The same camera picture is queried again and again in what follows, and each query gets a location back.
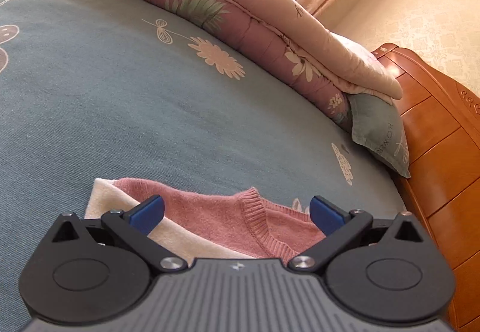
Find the pink and cream sweater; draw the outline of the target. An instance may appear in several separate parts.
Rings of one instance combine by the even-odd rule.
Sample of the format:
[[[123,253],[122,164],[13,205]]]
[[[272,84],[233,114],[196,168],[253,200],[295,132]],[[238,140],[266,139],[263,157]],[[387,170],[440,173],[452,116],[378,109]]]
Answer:
[[[149,238],[188,263],[196,258],[291,258],[325,238],[308,213],[274,204],[255,188],[232,196],[176,190],[139,178],[98,178],[85,216],[99,218],[118,208],[128,211],[159,195],[165,214]]]

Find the grey-green flower pillow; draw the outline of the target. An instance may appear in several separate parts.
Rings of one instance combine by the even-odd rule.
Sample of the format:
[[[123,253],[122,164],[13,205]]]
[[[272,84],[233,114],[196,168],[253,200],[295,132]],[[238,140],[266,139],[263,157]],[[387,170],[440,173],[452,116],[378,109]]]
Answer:
[[[403,178],[410,178],[408,142],[397,108],[368,94],[348,95],[352,139]]]

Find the blue floral bed sheet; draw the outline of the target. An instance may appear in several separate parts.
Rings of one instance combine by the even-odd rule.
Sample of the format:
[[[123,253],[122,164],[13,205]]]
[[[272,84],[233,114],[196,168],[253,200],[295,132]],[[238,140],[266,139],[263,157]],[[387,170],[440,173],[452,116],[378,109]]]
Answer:
[[[280,205],[320,195],[392,218],[386,168],[308,100],[216,38],[142,0],[1,0],[1,329],[28,321],[18,279],[96,178],[147,178]]]

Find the wooden headboard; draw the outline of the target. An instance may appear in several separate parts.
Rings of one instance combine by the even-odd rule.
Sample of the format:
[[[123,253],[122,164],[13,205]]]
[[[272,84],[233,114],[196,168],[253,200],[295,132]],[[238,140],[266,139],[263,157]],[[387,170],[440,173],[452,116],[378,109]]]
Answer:
[[[448,320],[479,330],[479,97],[410,49],[386,43],[374,56],[403,89],[395,104],[410,157],[395,185],[436,242],[456,278]]]

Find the folded pink floral quilt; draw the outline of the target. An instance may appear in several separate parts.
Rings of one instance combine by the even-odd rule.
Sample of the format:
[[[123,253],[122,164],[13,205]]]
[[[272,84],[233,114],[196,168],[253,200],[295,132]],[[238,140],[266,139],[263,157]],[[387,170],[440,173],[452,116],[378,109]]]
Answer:
[[[290,87],[294,114],[352,131],[348,95],[395,106],[396,77],[356,42],[332,33],[295,0],[1,0],[1,106],[46,114],[120,112],[158,92],[168,117],[200,109],[245,116]]]

